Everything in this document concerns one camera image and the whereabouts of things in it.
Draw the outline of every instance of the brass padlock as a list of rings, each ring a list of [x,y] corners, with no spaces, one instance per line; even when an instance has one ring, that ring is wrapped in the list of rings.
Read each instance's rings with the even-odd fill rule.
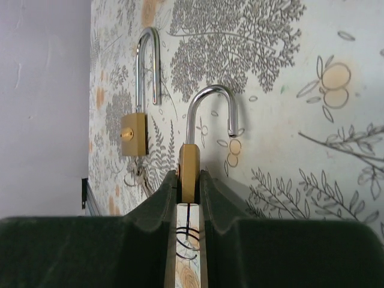
[[[200,176],[200,150],[194,144],[194,133],[196,124],[196,111],[200,102],[208,95],[220,93],[225,96],[228,102],[228,135],[231,138],[238,137],[238,107],[235,94],[223,85],[211,85],[202,89],[192,99],[187,114],[187,138],[181,146],[179,153],[178,182],[181,192],[182,203],[196,203],[196,188]]]
[[[155,28],[148,27],[140,35],[136,50],[136,113],[121,118],[121,151],[123,156],[145,156],[147,151],[147,119],[142,91],[143,54],[148,39],[152,40],[153,98],[160,102],[160,40]]]

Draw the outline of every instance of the open padlock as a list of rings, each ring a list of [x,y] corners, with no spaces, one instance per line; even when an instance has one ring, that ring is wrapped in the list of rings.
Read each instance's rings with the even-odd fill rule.
[[[238,107],[234,93],[223,85],[211,85],[202,89],[192,99],[187,114],[187,138],[179,153],[178,179],[181,186],[181,202],[196,203],[195,191],[200,175],[200,149],[194,143],[196,111],[200,102],[208,95],[220,93],[228,102],[228,135],[238,137]]]
[[[148,27],[140,35],[136,50],[136,113],[121,118],[121,151],[123,156],[147,154],[147,118],[144,113],[142,91],[143,55],[148,39],[152,40],[153,104],[160,101],[160,40],[155,28]]]

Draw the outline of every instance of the gray wall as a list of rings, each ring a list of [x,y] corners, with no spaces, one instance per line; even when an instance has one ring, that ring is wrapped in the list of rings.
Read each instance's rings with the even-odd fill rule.
[[[81,213],[91,0],[0,0],[0,218]]]

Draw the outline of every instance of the padlock shackle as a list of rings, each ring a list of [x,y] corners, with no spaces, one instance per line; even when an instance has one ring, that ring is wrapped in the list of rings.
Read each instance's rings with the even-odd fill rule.
[[[148,39],[152,41],[153,58],[153,104],[157,105],[160,99],[160,39],[158,32],[153,27],[147,27],[140,35],[136,50],[136,112],[143,110],[143,91],[142,91],[142,68],[145,47]]]
[[[193,97],[191,104],[188,108],[187,114],[187,139],[185,144],[194,144],[196,111],[200,102],[213,93],[220,93],[225,96],[228,102],[228,136],[236,138],[239,136],[239,115],[238,106],[236,103],[235,94],[231,89],[223,85],[211,85],[202,89]]]

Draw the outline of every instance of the padlock body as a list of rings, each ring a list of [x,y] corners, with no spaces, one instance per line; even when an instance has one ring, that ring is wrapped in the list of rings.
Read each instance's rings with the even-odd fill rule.
[[[200,176],[200,149],[195,144],[184,144],[179,153],[179,183],[181,202],[194,203]]]
[[[121,118],[121,153],[123,156],[145,156],[146,115],[132,113]]]

